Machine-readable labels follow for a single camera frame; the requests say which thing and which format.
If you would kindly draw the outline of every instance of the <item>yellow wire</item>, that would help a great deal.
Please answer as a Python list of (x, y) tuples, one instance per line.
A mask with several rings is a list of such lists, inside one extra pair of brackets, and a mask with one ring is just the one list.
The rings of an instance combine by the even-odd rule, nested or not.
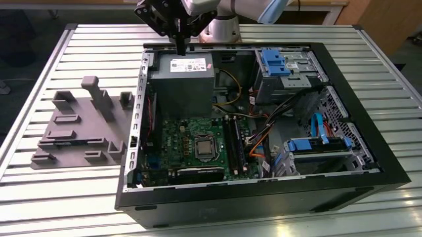
[(234, 75), (229, 71), (226, 71), (225, 69), (221, 69), (221, 71), (226, 72), (230, 75), (230, 77), (233, 78), (233, 80), (237, 82), (238, 87), (239, 87), (239, 94), (238, 94), (238, 97), (233, 101), (223, 102), (223, 103), (214, 103), (214, 105), (230, 105), (231, 103), (234, 103), (239, 100), (241, 94), (242, 94), (242, 87), (241, 87), (241, 83), (239, 83), (238, 79), (234, 77)]

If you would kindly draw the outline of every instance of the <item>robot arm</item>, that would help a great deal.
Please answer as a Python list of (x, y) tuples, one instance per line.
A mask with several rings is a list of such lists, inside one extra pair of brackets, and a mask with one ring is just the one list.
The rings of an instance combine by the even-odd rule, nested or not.
[(178, 55), (185, 55), (186, 44), (206, 27), (209, 28), (206, 38), (213, 39), (207, 41), (234, 41), (234, 37), (226, 36), (230, 36), (235, 32), (233, 29), (238, 27), (238, 22), (233, 20), (237, 14), (259, 23), (273, 24), (286, 5), (293, 1), (141, 0), (135, 14), (161, 36), (169, 36), (170, 42), (177, 45)]
[(219, 0), (142, 0), (135, 14), (161, 36), (169, 36), (178, 55), (186, 54), (186, 44), (217, 17)]

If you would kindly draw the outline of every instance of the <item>aluminum table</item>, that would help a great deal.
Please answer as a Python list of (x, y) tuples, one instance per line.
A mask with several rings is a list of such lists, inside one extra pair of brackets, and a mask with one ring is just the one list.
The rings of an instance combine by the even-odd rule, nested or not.
[(167, 42), (146, 25), (70, 26), (0, 148), (0, 235), (422, 235), (422, 99), (365, 31), (352, 26), (242, 25), (241, 32), (245, 42), (325, 43), (412, 183), (334, 212), (146, 231), (114, 210), (118, 166), (30, 168), (55, 92), (89, 97), (81, 88), (85, 75), (101, 78), (111, 96), (135, 91), (142, 45)]

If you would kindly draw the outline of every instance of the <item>motherboard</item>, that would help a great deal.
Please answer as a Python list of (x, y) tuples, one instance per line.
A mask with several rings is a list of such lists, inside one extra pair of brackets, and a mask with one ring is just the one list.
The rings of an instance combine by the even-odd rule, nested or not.
[(201, 182), (257, 178), (257, 161), (243, 152), (249, 135), (246, 118), (165, 120), (161, 151), (147, 154), (149, 186), (191, 183), (190, 176)]

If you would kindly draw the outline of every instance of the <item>power supply label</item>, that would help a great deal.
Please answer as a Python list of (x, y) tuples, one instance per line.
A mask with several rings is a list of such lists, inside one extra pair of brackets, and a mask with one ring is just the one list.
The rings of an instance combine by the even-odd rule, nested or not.
[(205, 58), (177, 58), (170, 61), (170, 72), (205, 72), (207, 71)]

